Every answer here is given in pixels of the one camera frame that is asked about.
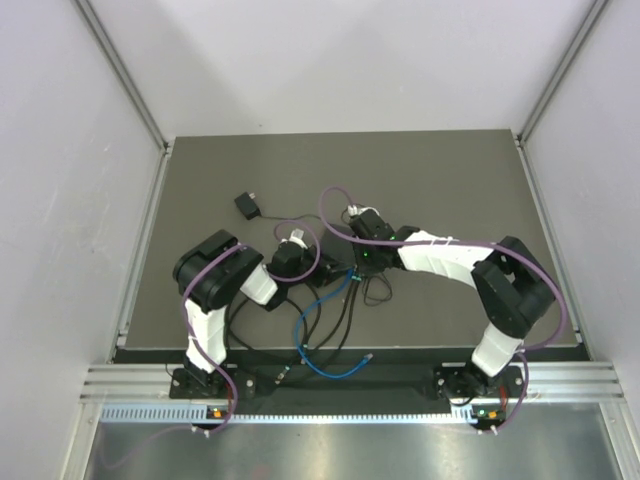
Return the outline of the black network switch box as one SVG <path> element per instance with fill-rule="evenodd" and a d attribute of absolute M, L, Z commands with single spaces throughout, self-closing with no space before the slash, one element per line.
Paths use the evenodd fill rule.
<path fill-rule="evenodd" d="M 356 265 L 352 243 L 332 233 L 327 228 L 323 230 L 320 238 L 320 253 L 320 264 L 323 267 L 326 267 L 324 260 L 325 255 L 342 256 L 343 258 L 349 257 L 350 268 Z"/>

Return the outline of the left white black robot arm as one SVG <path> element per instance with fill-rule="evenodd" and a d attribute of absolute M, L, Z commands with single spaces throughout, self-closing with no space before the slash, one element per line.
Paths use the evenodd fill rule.
<path fill-rule="evenodd" d="M 226 387 L 227 374 L 216 365 L 226 359 L 225 315 L 237 294 L 271 311 L 285 301 L 291 287 L 300 283 L 327 286 L 348 269 L 346 261 L 320 254 L 315 245 L 307 244 L 300 229 L 280 241 L 269 262 L 226 230 L 185 253 L 172 276 L 189 322 L 184 365 L 193 373 L 194 387 L 209 397 Z"/>

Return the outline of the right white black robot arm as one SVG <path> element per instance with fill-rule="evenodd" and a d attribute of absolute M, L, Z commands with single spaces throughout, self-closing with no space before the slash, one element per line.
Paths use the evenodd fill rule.
<path fill-rule="evenodd" d="M 489 324 L 466 372 L 469 388 L 487 396 L 504 380 L 503 370 L 523 346 L 535 323 L 559 296 L 555 283 L 522 241 L 506 236 L 497 244 L 466 244 L 415 227 L 350 223 L 363 255 L 382 269 L 424 272 L 476 290 Z"/>

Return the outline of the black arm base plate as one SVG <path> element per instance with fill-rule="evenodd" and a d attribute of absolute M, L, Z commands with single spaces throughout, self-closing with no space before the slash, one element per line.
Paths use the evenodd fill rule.
<path fill-rule="evenodd" d="M 235 382 L 238 398 L 250 400 L 267 397 L 276 391 L 356 392 L 408 390 L 436 401 L 452 400 L 461 405 L 475 399 L 514 399 L 523 394 L 525 380 L 515 366 L 508 366 L 495 378 L 486 379 L 466 366 L 445 365 L 373 365 L 368 363 L 357 372 L 332 379 L 312 371 L 303 372 L 300 365 L 277 377 L 231 365 L 227 373 Z"/>

